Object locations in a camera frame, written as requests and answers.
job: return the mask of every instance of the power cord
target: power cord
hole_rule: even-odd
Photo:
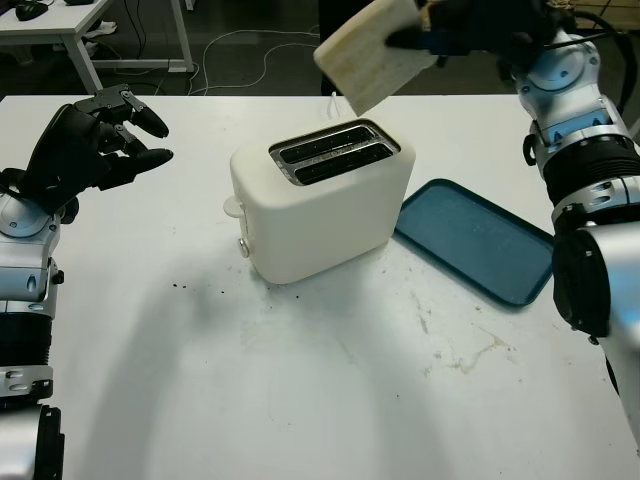
[[[204,83],[205,83],[205,87],[203,89],[199,89],[197,90],[198,92],[208,92],[210,89],[212,88],[225,88],[225,87],[210,87],[209,86],[209,77],[207,75],[207,52],[209,51],[209,48],[211,47],[211,45],[213,45],[214,43],[216,43],[219,40],[222,40],[223,38],[226,38],[230,35],[235,35],[237,33],[270,33],[270,34],[280,34],[280,35],[306,35],[306,36],[310,36],[310,37],[314,37],[314,38],[319,38],[320,35],[317,33],[310,33],[310,32],[283,32],[280,30],[235,30],[233,32],[228,32],[228,33],[224,33],[222,35],[219,35],[218,37],[214,38],[213,40],[211,40],[207,46],[204,49],[204,52],[202,53],[202,71],[204,72]],[[266,57],[269,55],[269,53],[271,53],[272,50],[270,50],[269,52],[267,52],[267,55],[265,55],[265,74],[266,74]]]
[[[187,91],[187,96],[191,95],[191,91],[193,90],[193,79],[198,76],[198,73],[200,73],[200,64],[196,62],[193,62],[193,64],[196,66],[196,71],[189,77],[189,90]]]
[[[638,61],[636,59],[635,52],[633,51],[633,43],[631,43],[631,39],[627,35],[619,34],[611,24],[609,24],[609,22],[594,13],[577,10],[573,15],[576,18],[584,18],[594,22],[602,28],[605,33],[613,36],[613,39],[616,42],[616,46],[618,47],[625,63],[622,91],[620,92],[620,101],[618,103],[618,112],[622,115],[625,107],[627,106],[627,102],[633,94],[633,90],[638,80]]]
[[[255,85],[257,85],[258,83],[260,83],[264,77],[267,76],[267,58],[269,57],[269,55],[271,55],[271,53],[275,52],[276,50],[280,49],[280,48],[284,48],[284,47],[311,47],[311,48],[317,48],[318,45],[311,45],[308,43],[285,43],[283,45],[277,45],[273,48],[271,48],[263,57],[263,70],[262,70],[262,75],[260,75],[260,77],[255,81],[255,82],[251,82],[251,83],[247,83],[246,85],[214,85],[214,86],[207,86],[205,88],[200,88],[198,90],[195,90],[193,92],[191,92],[190,95],[196,95],[200,92],[204,92],[203,96],[206,96],[207,93],[209,92],[209,90],[213,90],[216,88],[249,88],[249,87],[253,87]]]
[[[142,45],[138,50],[138,58],[142,56],[145,48],[147,48],[147,31],[145,30],[144,24],[142,23],[142,19],[140,18],[140,3],[141,3],[141,0],[138,0],[138,3],[136,4],[136,17],[138,18],[138,23],[140,24],[140,30],[142,30],[142,35],[144,39],[142,40]]]
[[[167,23],[166,23],[165,14],[166,14],[166,11],[163,11],[162,12],[162,31],[164,32],[164,46],[165,46],[165,51],[167,52],[167,71],[164,73],[164,77],[162,77],[162,80],[160,80],[160,83],[158,84],[158,88],[156,88],[156,91],[153,94],[154,97],[161,90],[162,84],[167,78],[167,75],[169,75],[169,69],[171,68],[171,56],[169,55],[169,36],[167,35]]]
[[[153,82],[127,82],[127,85],[131,86],[131,85],[144,85],[147,87],[151,87],[151,88],[155,88],[155,93],[153,94],[153,96],[155,97],[158,92],[162,93],[163,95],[167,95],[167,92],[164,88],[162,88],[160,85],[157,85]]]
[[[607,12],[607,9],[609,8],[609,5],[611,5],[611,0],[607,0],[607,3],[605,3],[604,7],[602,7],[602,10],[600,11],[600,18],[604,19],[604,14]],[[596,28],[596,25],[597,25],[597,23],[593,22],[593,25],[591,26],[591,30]]]
[[[135,22],[133,21],[133,17],[131,16],[131,12],[129,11],[129,1],[122,0],[124,2],[124,9],[127,12],[127,17],[129,17],[129,23],[133,27],[133,31],[136,34],[136,38],[138,39],[138,58],[140,58],[140,53],[142,52],[142,39],[140,38],[140,33],[138,33],[138,27],[136,27]]]

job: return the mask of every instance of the toaster button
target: toaster button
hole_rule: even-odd
[[[240,255],[244,258],[249,258],[249,245],[244,238],[238,240],[238,246],[240,247]]]

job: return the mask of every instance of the white toaster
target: white toaster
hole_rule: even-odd
[[[359,119],[231,158],[225,212],[264,279],[301,280],[385,243],[415,160],[388,127]]]

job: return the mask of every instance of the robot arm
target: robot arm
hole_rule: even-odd
[[[554,204],[554,301],[574,330],[601,345],[640,445],[640,156],[620,111],[598,88],[600,56],[570,35],[573,20],[539,0],[444,0],[432,29],[396,32],[388,45],[428,49],[438,62],[472,50],[506,65],[533,122],[523,151]],[[617,35],[604,27],[601,35]],[[627,54],[628,39],[616,37]],[[631,58],[628,75],[635,83]]]
[[[121,85],[65,105],[40,138],[26,171],[0,174],[0,480],[59,480],[64,435],[48,366],[56,293],[64,282],[52,255],[76,195],[132,182],[171,159],[148,150],[128,121],[156,137],[166,125]]]

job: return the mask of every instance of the white cable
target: white cable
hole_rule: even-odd
[[[203,96],[206,96],[207,93],[209,92],[209,90],[213,90],[215,88],[248,88],[248,87],[253,87],[254,85],[257,85],[258,83],[260,83],[262,81],[262,79],[264,79],[264,77],[267,76],[267,57],[269,57],[269,55],[272,52],[275,52],[276,50],[278,50],[279,48],[283,48],[283,47],[311,47],[311,48],[317,48],[317,45],[311,45],[308,43],[285,43],[283,45],[277,45],[273,48],[271,48],[263,57],[262,59],[262,63],[263,63],[263,70],[262,70],[262,75],[260,75],[260,78],[258,78],[255,82],[251,82],[251,83],[247,83],[246,85],[214,85],[212,87],[205,87],[205,88],[200,88],[198,90],[195,90],[193,92],[191,92],[191,95],[196,95],[200,92],[204,92]]]
[[[205,95],[206,92],[208,91],[207,89],[209,89],[209,77],[207,76],[207,51],[209,50],[209,47],[211,47],[211,45],[213,45],[214,43],[216,43],[218,40],[222,40],[225,37],[228,37],[229,35],[234,35],[236,33],[277,33],[277,34],[281,34],[281,35],[308,35],[310,37],[315,37],[318,38],[320,37],[320,35],[318,35],[317,33],[310,33],[310,32],[282,32],[280,30],[235,30],[233,32],[229,32],[229,33],[224,33],[216,38],[214,38],[213,40],[211,40],[207,46],[204,49],[204,52],[202,53],[202,71],[204,72],[204,89],[200,89],[198,91],[205,91]]]
[[[200,65],[196,62],[193,62],[193,64],[196,66],[196,71],[189,77],[189,91],[187,92],[187,97],[191,95],[191,91],[193,90],[193,79],[198,76],[198,73],[200,73]]]
[[[342,110],[340,110],[340,105],[338,104],[338,92],[335,90],[331,93],[331,99],[329,100],[329,106],[327,107],[327,114],[329,115],[329,118],[333,118],[333,115],[331,114],[331,105],[335,108],[338,118],[342,117]]]

